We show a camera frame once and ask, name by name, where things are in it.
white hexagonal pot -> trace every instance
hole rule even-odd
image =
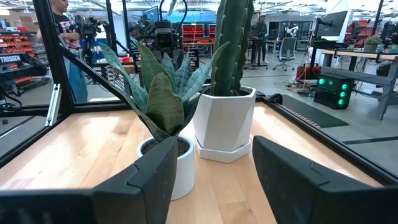
[[[249,153],[256,89],[246,96],[202,95],[193,125],[199,157],[230,163]]]

white pot rim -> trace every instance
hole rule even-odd
[[[251,87],[248,87],[248,86],[241,86],[241,88],[246,88],[248,90],[251,90],[251,93],[249,95],[246,95],[246,96],[211,96],[211,95],[207,95],[207,94],[202,94],[202,96],[206,96],[206,97],[209,97],[211,99],[238,99],[238,98],[252,98],[256,94],[256,89],[255,88],[251,88]]]
[[[188,138],[188,136],[185,136],[185,135],[183,135],[183,134],[178,135],[178,138],[184,140],[184,141],[187,142],[188,145],[189,145],[188,151],[187,151],[186,153],[184,153],[184,155],[178,157],[177,160],[180,160],[180,159],[184,159],[184,158],[187,157],[189,154],[193,153],[194,144],[193,144],[193,141],[192,141],[190,138]],[[141,152],[142,147],[145,146],[149,141],[151,141],[151,140],[153,140],[153,139],[154,139],[153,137],[147,138],[147,139],[145,139],[144,141],[142,141],[142,142],[140,143],[140,145],[138,145],[138,147],[137,147],[137,155],[138,155],[138,158],[141,158],[141,157],[143,156],[143,154],[142,154],[142,152]]]

gray floor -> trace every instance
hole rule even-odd
[[[341,142],[398,136],[398,106],[389,106],[387,109],[387,113],[384,116],[384,119],[380,121],[376,119],[374,115],[378,106],[377,99],[369,98],[367,96],[359,94],[356,95],[353,93],[351,95],[349,107],[346,110],[332,110],[321,104],[314,103],[313,100],[308,99],[308,97],[298,96],[295,93],[286,91],[285,86],[288,82],[294,81],[296,71],[292,71],[291,69],[289,69],[285,72],[281,68],[273,71],[272,67],[278,64],[278,61],[273,59],[272,54],[267,54],[267,60],[269,61],[268,70],[266,70],[264,67],[255,68],[254,70],[245,70],[244,77],[241,81],[242,85],[254,87],[267,95],[271,95],[273,93],[290,95],[291,97],[305,102],[306,104],[309,104],[314,108],[322,110],[334,117],[346,121],[349,126],[322,129],[323,132]],[[202,58],[201,61],[208,62],[209,59]],[[297,67],[302,63],[304,63],[303,54],[297,54],[297,59],[290,62],[289,64]],[[348,58],[343,58],[342,63],[337,65],[337,67],[340,66],[344,69],[348,69]],[[374,65],[374,62],[371,62],[366,65],[365,71],[367,73],[375,74],[376,68],[377,65]],[[361,89],[362,91],[372,91],[376,88],[374,85],[363,84]],[[20,97],[20,100],[25,105],[46,104],[50,101],[51,91],[51,84],[38,86],[37,88],[27,91],[26,94]],[[102,89],[99,85],[89,85],[88,91],[89,100],[93,98],[113,97],[111,93]],[[8,125],[0,126],[0,133],[3,133],[6,130],[14,127],[16,124],[20,123],[24,119],[26,118],[9,118]],[[40,128],[43,127],[44,120],[41,120],[40,118],[34,118],[26,124],[23,124],[23,130],[31,130],[31,133],[34,133],[34,131],[38,131]],[[17,128],[14,132],[18,132],[21,134],[8,134],[8,138],[14,138],[13,142],[22,141],[24,138],[26,138],[26,134],[29,134],[28,131],[22,132],[22,128]],[[1,146],[3,146],[2,143],[5,140],[5,137],[0,137]],[[396,148],[397,143],[398,141],[382,141],[364,144],[350,144],[348,146],[355,152],[398,175],[398,149]]]

workbench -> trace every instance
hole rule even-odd
[[[193,124],[182,134],[193,139]],[[255,135],[381,186],[264,103],[254,109],[251,138]],[[73,114],[0,169],[0,189],[94,187],[130,166],[137,159],[136,147],[149,137],[133,111]],[[230,164],[200,159],[195,152],[195,167],[195,186],[171,202],[167,223],[276,223],[251,152]]]
[[[184,47],[190,47],[190,46],[209,46],[210,47],[210,58],[213,57],[214,53],[214,42],[209,42],[209,43],[184,43]]]
[[[360,94],[368,95],[380,100],[379,106],[376,111],[376,118],[382,120],[384,114],[386,113],[387,107],[389,105],[398,105],[398,93],[395,93],[394,85],[398,77],[398,54],[376,54],[368,52],[353,52],[347,50],[321,50],[321,53],[325,54],[325,59],[323,60],[322,73],[334,73],[337,75],[342,75],[347,78],[352,78],[365,83],[375,84],[383,86],[383,92],[373,92],[365,93],[360,90],[353,90]],[[339,68],[331,68],[331,61],[333,57],[338,56],[349,56],[351,57],[351,62],[348,70],[343,70]],[[390,60],[392,65],[387,77],[381,77],[371,74],[365,74],[360,72],[355,72],[356,61],[358,57],[364,57],[369,59],[378,60]]]
[[[261,52],[262,52],[263,44],[268,43],[268,41],[263,40],[263,39],[255,39],[255,38],[250,38],[249,41],[251,41],[251,43],[252,43],[251,59],[250,59],[250,65],[249,65],[250,68],[252,69],[253,67],[267,67],[267,69],[268,69],[267,61],[264,61],[266,64],[261,64]]]
[[[138,74],[139,84],[140,84],[141,87],[143,87],[144,86],[144,81],[142,79],[142,73],[141,72],[136,73],[136,69],[134,67],[134,63],[133,62],[123,62],[122,65],[123,65],[123,68],[125,69],[125,71],[128,74]],[[108,80],[108,71],[107,71],[106,68],[107,67],[109,67],[109,68],[111,67],[111,65],[108,62],[106,62],[106,63],[104,63],[104,62],[93,63],[91,66],[93,67],[94,70],[96,70],[96,68],[100,68],[101,71],[98,71],[98,72],[101,74],[102,77],[104,77],[106,80]],[[121,75],[121,72],[117,68],[113,68],[113,72],[114,72],[115,75]],[[123,83],[124,83],[124,87],[125,88],[129,87],[129,84],[128,84],[127,80],[123,79]]]

cactus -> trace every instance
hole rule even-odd
[[[233,96],[240,90],[254,6],[252,0],[221,0],[215,49],[229,42],[211,71],[211,94]]]
[[[99,43],[99,46],[108,63],[117,68],[127,80],[132,96],[126,93],[127,90],[122,90],[117,86],[113,88],[122,94],[154,139],[161,142],[170,136],[178,135],[192,120],[200,97],[193,96],[202,90],[212,63],[219,58],[228,44],[225,43],[215,52],[210,63],[192,73],[188,54],[184,57],[181,67],[175,71],[167,54],[164,54],[160,64],[147,47],[137,43],[142,58],[144,88],[135,83],[127,74],[112,49],[102,43]]]

